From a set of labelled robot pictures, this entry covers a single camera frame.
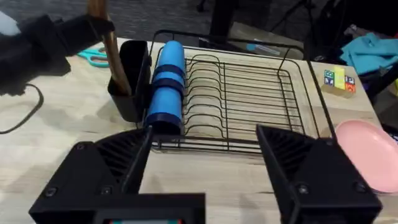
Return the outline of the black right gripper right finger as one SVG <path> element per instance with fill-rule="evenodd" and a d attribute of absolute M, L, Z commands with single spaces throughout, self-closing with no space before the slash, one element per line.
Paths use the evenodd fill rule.
<path fill-rule="evenodd" d="M 258 124 L 282 223 L 372 223 L 382 203 L 334 139 Z"/>

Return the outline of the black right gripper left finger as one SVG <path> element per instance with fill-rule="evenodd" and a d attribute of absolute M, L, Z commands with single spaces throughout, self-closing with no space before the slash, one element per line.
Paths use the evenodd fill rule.
<path fill-rule="evenodd" d="M 36 223 L 107 223 L 99 212 L 139 192 L 152 128 L 76 143 L 29 210 Z"/>

